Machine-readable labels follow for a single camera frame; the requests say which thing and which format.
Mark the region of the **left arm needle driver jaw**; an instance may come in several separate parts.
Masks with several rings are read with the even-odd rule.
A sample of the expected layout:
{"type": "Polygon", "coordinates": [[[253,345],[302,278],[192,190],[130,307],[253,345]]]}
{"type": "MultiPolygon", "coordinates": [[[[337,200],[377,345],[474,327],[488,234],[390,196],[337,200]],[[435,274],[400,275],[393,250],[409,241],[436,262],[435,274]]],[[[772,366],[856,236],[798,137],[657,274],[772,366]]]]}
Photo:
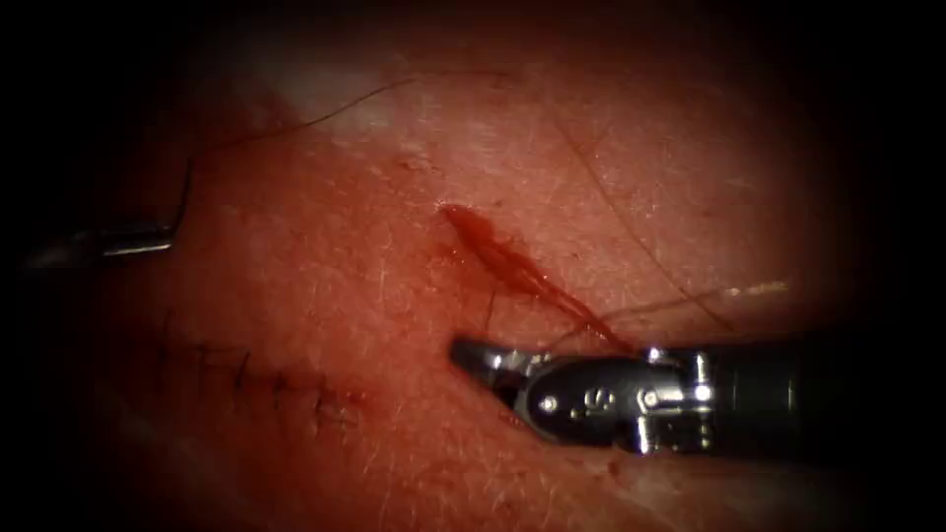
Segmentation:
{"type": "Polygon", "coordinates": [[[145,224],[100,232],[103,257],[165,251],[172,247],[176,228],[169,225],[145,224]]]}

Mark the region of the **left arm needle driver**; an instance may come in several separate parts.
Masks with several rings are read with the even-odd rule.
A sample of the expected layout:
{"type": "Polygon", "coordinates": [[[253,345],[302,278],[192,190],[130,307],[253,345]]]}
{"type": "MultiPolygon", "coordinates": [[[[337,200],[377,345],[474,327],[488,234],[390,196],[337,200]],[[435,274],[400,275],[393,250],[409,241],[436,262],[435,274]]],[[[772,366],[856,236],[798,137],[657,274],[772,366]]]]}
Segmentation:
{"type": "Polygon", "coordinates": [[[93,233],[70,233],[32,247],[24,258],[24,270],[38,272],[86,267],[101,257],[101,243],[93,233]]]}

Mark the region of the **right arm needle driver jaw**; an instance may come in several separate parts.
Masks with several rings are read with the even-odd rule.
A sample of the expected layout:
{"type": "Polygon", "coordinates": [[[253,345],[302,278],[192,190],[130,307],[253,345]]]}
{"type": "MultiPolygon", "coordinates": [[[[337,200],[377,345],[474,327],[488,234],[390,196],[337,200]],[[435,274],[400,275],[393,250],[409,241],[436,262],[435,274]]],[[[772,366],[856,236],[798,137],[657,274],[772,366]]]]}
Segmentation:
{"type": "Polygon", "coordinates": [[[450,361],[471,374],[531,374],[548,362],[548,354],[479,339],[454,338],[450,342],[450,361]]]}
{"type": "Polygon", "coordinates": [[[522,375],[505,369],[487,369],[479,379],[483,386],[508,409],[514,409],[521,391],[522,375]]]}

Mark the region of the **right arm needle driver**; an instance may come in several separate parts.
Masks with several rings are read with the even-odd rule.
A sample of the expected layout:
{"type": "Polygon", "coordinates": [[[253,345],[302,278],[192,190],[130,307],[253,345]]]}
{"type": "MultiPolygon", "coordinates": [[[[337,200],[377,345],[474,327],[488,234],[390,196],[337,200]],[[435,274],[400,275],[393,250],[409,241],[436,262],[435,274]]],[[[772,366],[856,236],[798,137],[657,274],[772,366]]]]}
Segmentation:
{"type": "Polygon", "coordinates": [[[515,412],[556,444],[616,446],[636,455],[714,446],[714,386],[701,351],[556,358],[526,379],[515,412]]]}

